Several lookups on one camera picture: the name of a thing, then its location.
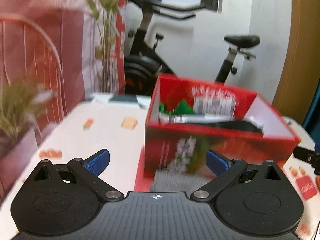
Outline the blue white plastic package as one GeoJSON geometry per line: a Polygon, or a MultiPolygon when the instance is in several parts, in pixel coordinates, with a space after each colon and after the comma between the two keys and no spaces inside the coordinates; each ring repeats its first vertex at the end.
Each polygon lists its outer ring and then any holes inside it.
{"type": "Polygon", "coordinates": [[[211,124],[217,122],[234,121],[230,116],[209,115],[209,114],[183,114],[183,115],[167,115],[159,113],[159,121],[162,124],[211,124]]]}

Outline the teal curtain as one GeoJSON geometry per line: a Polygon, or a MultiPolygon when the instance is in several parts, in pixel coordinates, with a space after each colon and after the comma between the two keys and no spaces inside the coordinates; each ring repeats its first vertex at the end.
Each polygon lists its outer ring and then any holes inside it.
{"type": "Polygon", "coordinates": [[[308,132],[314,142],[319,142],[319,119],[320,119],[320,87],[317,86],[309,111],[303,121],[303,128],[308,132]]]}

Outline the black fabric pouch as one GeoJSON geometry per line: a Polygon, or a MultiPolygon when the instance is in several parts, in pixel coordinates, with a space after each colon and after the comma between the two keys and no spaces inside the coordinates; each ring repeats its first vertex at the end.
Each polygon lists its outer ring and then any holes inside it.
{"type": "Polygon", "coordinates": [[[263,136],[263,129],[261,127],[252,124],[249,121],[245,120],[234,120],[234,121],[220,121],[220,122],[209,122],[209,123],[200,123],[200,122],[189,122],[190,125],[200,125],[211,128],[223,128],[230,129],[240,132],[252,132],[263,136]]]}

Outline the grey knit cloth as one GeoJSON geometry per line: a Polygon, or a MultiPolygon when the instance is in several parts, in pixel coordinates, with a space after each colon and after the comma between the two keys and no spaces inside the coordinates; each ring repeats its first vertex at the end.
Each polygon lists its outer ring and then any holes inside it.
{"type": "Polygon", "coordinates": [[[151,192],[186,192],[189,196],[192,192],[203,187],[210,179],[192,174],[172,173],[166,170],[157,170],[151,192]]]}

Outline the red strawberry cardboard box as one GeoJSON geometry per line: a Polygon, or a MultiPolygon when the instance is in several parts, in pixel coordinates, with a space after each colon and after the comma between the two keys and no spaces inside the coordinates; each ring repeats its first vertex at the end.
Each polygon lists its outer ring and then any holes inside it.
{"type": "Polygon", "coordinates": [[[212,178],[205,166],[209,149],[252,164],[272,159],[283,166],[299,141],[283,117],[257,92],[162,74],[146,116],[143,177],[154,180],[157,170],[166,170],[212,178]],[[238,120],[252,120],[263,129],[263,136],[200,125],[162,124],[159,104],[173,110],[182,100],[196,114],[222,113],[238,120]]]}

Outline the green plush toy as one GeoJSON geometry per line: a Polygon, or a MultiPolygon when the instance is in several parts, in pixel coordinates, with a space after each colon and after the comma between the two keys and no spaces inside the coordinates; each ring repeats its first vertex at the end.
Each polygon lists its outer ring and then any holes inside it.
{"type": "Polygon", "coordinates": [[[185,114],[194,115],[195,114],[193,108],[185,100],[180,101],[177,107],[173,110],[168,110],[165,104],[160,103],[159,112],[167,115],[185,115],[185,114]]]}

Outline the potted green plant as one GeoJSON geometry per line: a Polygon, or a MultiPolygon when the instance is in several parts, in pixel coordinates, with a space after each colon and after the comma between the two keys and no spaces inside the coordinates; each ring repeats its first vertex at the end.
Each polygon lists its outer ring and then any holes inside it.
{"type": "Polygon", "coordinates": [[[57,96],[43,83],[15,79],[1,89],[1,132],[13,142],[31,128],[38,127],[37,118],[47,113],[46,103],[57,96]]]}

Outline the pink printed curtain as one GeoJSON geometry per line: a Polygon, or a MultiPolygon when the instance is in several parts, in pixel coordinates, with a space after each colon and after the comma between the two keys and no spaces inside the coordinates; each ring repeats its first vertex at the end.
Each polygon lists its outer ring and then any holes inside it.
{"type": "Polygon", "coordinates": [[[1,132],[1,199],[33,150],[85,97],[125,88],[127,0],[1,0],[1,89],[15,79],[57,96],[19,141],[1,132]]]}

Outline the wooden door frame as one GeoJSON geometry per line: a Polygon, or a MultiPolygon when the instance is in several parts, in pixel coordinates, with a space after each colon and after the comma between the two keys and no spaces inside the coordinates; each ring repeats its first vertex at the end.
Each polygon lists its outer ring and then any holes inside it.
{"type": "Polygon", "coordinates": [[[273,107],[302,124],[318,82],[319,0],[292,0],[289,45],[273,107]]]}

